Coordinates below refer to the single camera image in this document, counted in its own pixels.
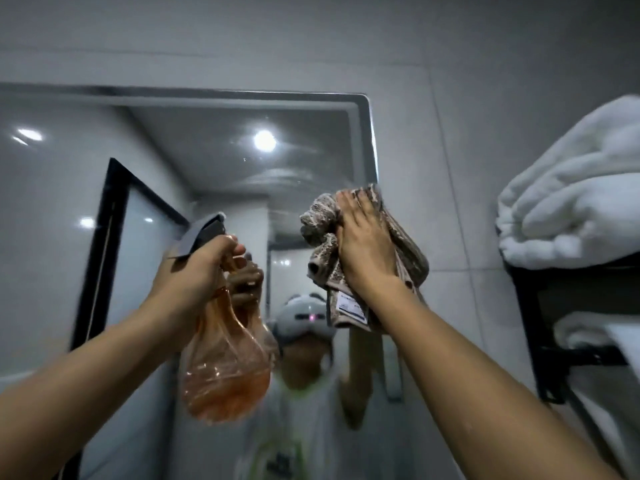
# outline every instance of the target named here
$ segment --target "ceiling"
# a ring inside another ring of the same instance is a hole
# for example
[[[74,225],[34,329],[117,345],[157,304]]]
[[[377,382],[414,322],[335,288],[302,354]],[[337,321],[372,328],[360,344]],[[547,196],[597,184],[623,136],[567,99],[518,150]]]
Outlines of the ceiling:
[[[300,214],[320,193],[356,180],[353,139],[359,134],[344,109],[129,109],[199,198],[267,197],[276,242],[300,238]],[[261,130],[275,137],[272,152],[254,144]]]

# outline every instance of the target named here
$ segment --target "mirror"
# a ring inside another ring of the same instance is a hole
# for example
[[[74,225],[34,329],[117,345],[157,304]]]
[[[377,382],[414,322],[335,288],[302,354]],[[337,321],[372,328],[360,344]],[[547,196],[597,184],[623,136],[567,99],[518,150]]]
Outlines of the mirror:
[[[364,95],[3,86],[0,127],[3,387],[123,320],[163,252],[215,212],[264,272],[282,354],[251,414],[211,426],[180,399],[183,353],[64,478],[413,476],[395,346],[328,324],[300,234],[318,195],[377,181]]]

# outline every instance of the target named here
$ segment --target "hand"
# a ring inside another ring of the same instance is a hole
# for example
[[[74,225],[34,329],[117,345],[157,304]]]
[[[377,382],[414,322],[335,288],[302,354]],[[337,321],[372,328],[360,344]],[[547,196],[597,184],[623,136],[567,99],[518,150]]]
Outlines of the hand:
[[[238,271],[227,277],[227,286],[231,293],[231,304],[240,323],[247,327],[252,315],[255,315],[262,296],[264,272],[251,261],[251,253],[234,258]]]
[[[213,292],[224,286],[227,259],[244,254],[244,245],[231,235],[219,235],[188,260],[163,258],[143,306],[154,305],[157,314],[170,316],[175,348],[184,348],[196,331],[199,313]]]
[[[396,249],[366,193],[359,192],[357,200],[350,191],[336,197],[342,213],[337,231],[342,270],[350,288],[366,301],[377,284],[396,276]]]

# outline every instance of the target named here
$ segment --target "orange liquid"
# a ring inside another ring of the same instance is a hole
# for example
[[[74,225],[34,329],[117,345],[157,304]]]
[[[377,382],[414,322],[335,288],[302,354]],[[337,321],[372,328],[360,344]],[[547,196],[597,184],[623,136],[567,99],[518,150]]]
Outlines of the orange liquid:
[[[270,369],[213,380],[206,373],[190,372],[184,380],[187,408],[208,423],[235,421],[258,405],[270,381]]]

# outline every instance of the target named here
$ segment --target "forearm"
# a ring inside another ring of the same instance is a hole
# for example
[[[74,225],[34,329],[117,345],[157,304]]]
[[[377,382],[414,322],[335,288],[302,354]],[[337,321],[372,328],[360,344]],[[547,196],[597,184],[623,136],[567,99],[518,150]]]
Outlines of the forearm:
[[[535,396],[399,280],[365,297],[469,480],[618,478]]]
[[[0,395],[0,478],[51,478],[169,357],[170,314],[151,300]]]

